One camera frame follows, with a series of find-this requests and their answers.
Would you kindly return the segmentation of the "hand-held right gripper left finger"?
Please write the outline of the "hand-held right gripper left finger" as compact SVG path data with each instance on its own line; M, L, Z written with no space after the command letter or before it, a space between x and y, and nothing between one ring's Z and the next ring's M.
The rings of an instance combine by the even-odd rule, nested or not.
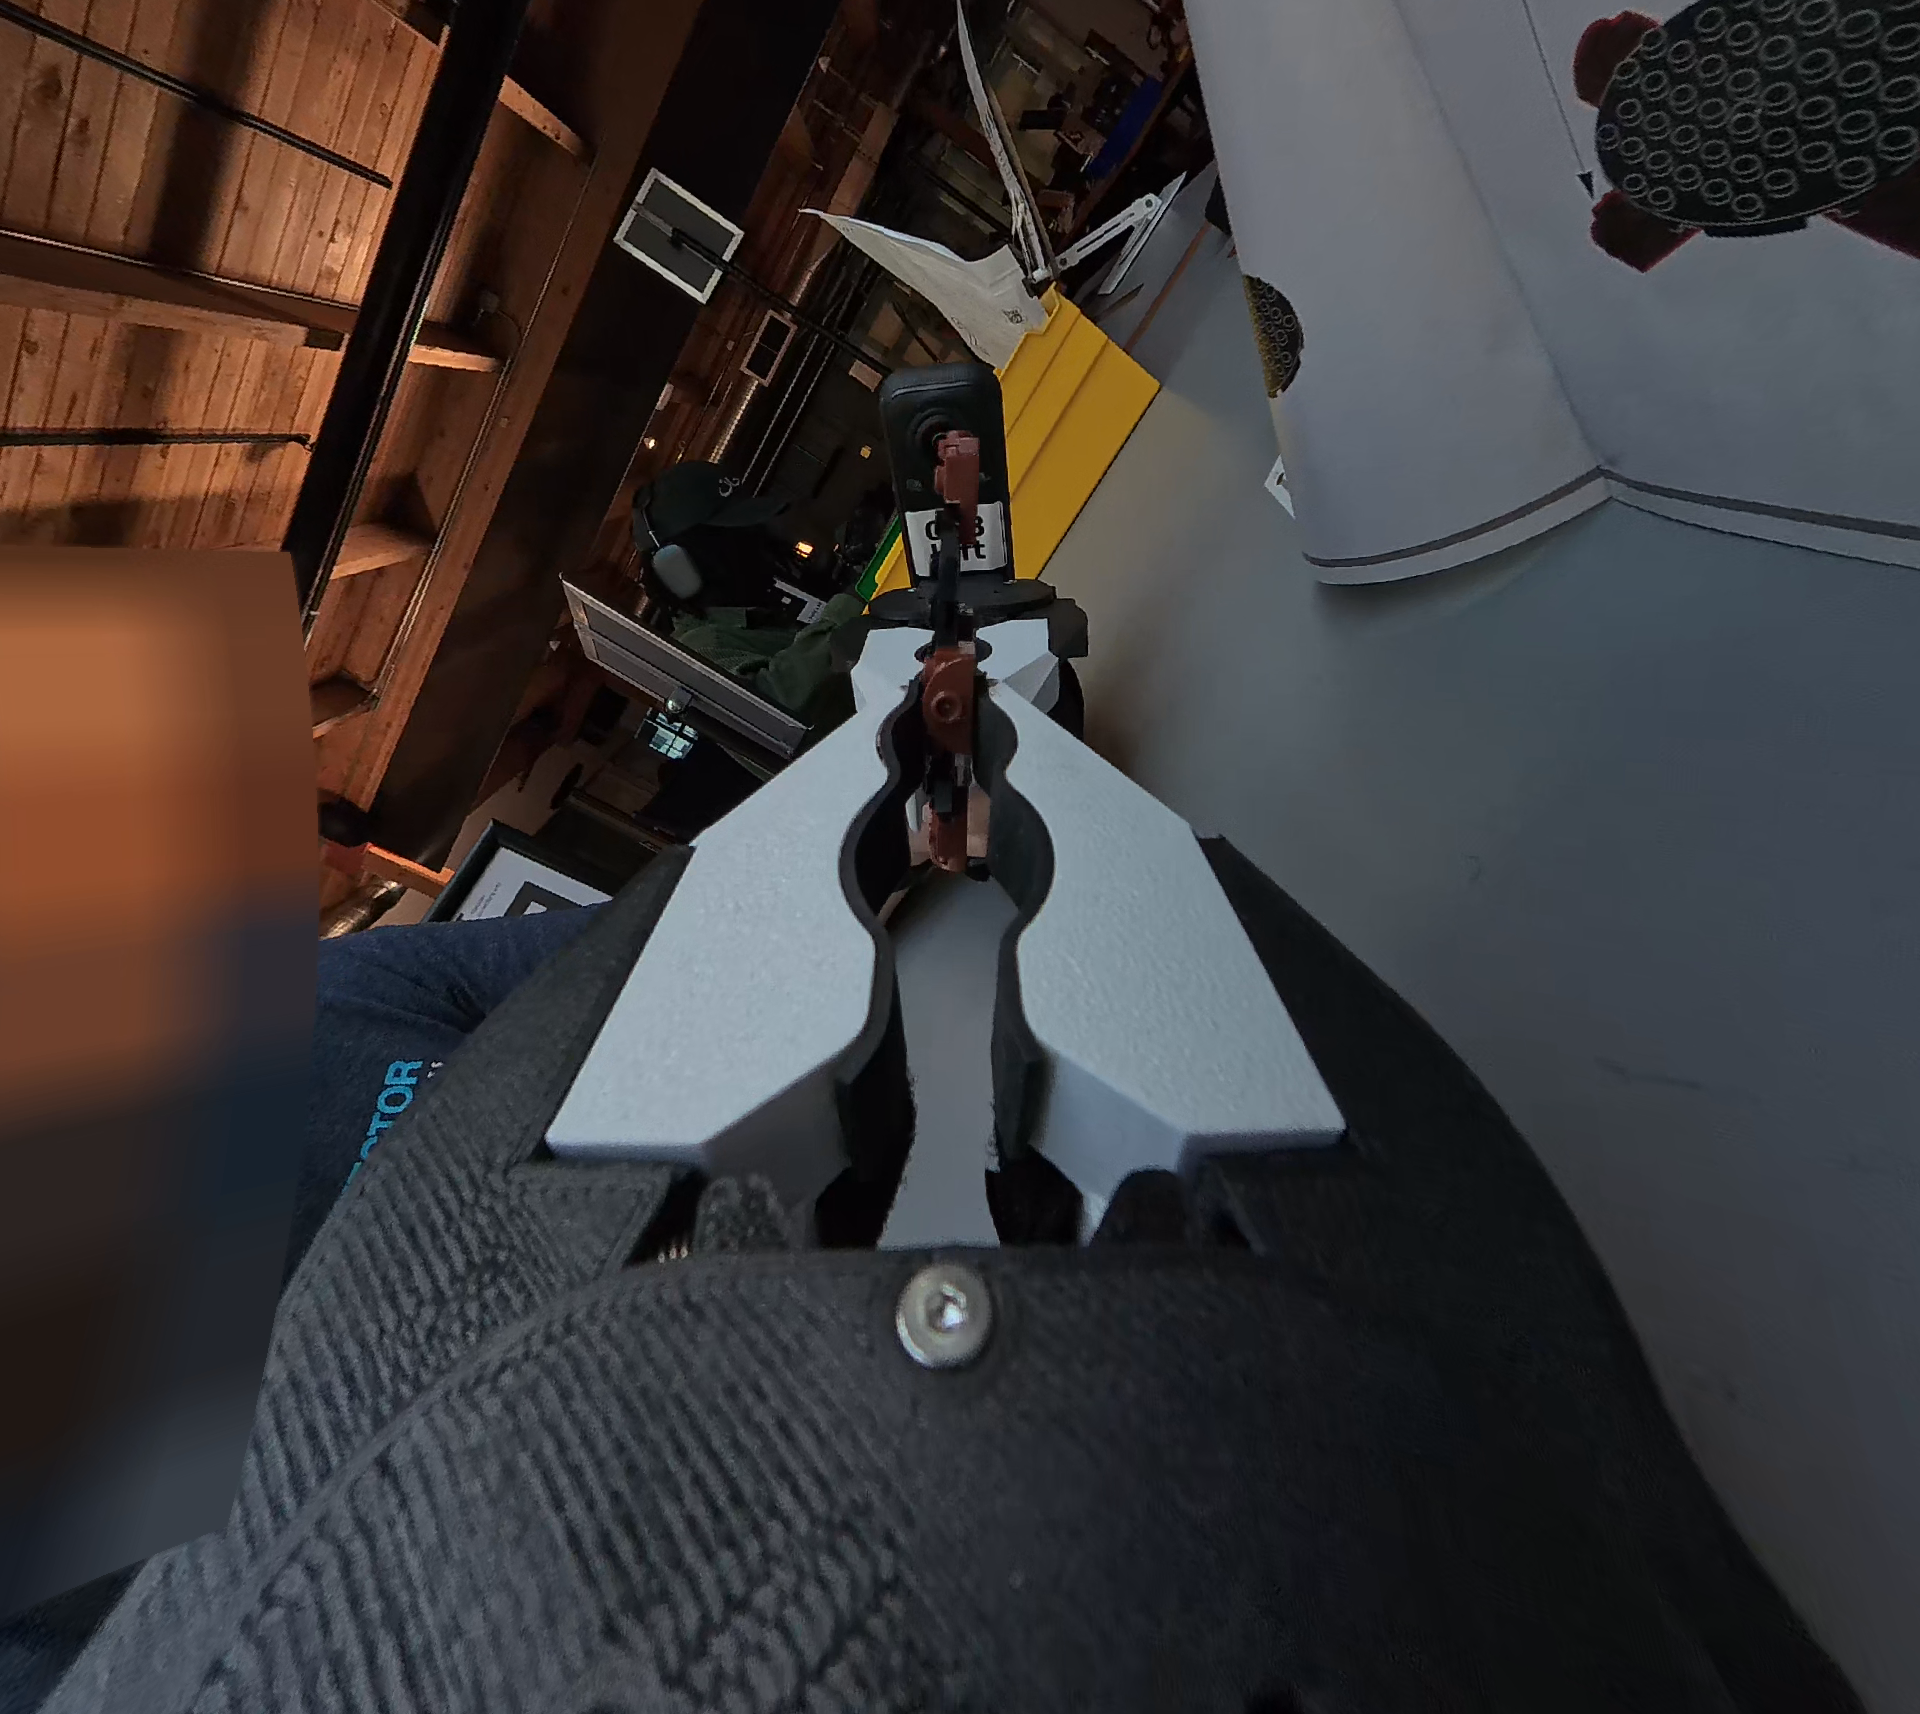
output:
M875 1243L916 1109L881 913L909 871L908 678L689 845L544 1132L561 1164L766 1181L820 1243Z

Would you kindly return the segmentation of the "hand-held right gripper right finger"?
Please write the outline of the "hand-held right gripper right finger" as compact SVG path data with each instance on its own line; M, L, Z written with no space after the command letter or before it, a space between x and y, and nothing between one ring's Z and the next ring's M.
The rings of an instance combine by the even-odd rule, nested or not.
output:
M1346 1118L1191 826L1008 681L976 729L988 876L1014 906L998 1158L1057 1175L1090 1243L1137 1175L1337 1144Z

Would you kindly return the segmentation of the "round black brick plate model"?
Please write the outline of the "round black brick plate model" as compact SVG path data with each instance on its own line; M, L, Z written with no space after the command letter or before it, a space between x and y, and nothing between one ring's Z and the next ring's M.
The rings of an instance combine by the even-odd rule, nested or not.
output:
M949 876L990 879L991 806L976 781L981 698L977 623L964 584L1003 566L996 512L981 503L981 442L967 430L932 437L930 642L916 696L922 777L909 801L916 857Z

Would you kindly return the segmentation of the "yellow plastic bin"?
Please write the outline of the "yellow plastic bin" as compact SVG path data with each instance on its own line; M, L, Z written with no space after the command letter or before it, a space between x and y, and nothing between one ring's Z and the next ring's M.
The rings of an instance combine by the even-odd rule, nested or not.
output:
M1038 581L1161 383L1090 314L1045 296L1045 327L998 370L1014 573Z

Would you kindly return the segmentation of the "white building instruction booklet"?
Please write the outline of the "white building instruction booklet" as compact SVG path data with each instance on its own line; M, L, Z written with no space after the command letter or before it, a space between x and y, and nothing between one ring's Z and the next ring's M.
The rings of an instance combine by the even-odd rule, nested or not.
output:
M1915 0L1184 0L1331 587L1603 503L1915 568Z

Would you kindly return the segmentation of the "grey desk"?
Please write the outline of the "grey desk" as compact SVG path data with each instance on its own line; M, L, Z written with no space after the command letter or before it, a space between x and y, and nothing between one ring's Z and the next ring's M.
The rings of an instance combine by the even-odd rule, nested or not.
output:
M1606 505L1320 584L1190 182L1053 573L1097 748L1398 991L1549 1171L1740 1533L1915 1711L1915 574Z

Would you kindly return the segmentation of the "white plastic bag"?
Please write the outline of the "white plastic bag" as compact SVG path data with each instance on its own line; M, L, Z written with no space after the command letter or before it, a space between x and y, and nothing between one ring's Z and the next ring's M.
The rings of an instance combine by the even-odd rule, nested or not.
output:
M1010 6L903 0L906 58L878 107L879 139L854 157L866 180L803 208L990 366L1044 331L1057 277L1038 175L991 82Z

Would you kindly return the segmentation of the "black framed marker sign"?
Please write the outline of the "black framed marker sign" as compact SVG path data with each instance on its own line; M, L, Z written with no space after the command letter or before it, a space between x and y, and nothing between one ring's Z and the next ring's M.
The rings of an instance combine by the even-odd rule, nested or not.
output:
M569 863L537 837L489 821L422 914L422 926L486 923L593 909L620 881L603 867Z

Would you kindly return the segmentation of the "white framed panel on pole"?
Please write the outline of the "white framed panel on pole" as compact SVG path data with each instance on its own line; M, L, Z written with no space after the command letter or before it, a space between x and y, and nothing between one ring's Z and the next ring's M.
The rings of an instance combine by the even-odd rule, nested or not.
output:
M698 306L705 306L746 238L746 230L650 167L635 186L611 247Z

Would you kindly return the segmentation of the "person's blue shirt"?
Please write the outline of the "person's blue shirt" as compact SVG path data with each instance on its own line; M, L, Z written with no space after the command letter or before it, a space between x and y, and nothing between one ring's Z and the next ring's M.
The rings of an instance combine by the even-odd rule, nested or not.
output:
M448 1063L598 906L375 926L317 948L310 1080L283 1281Z

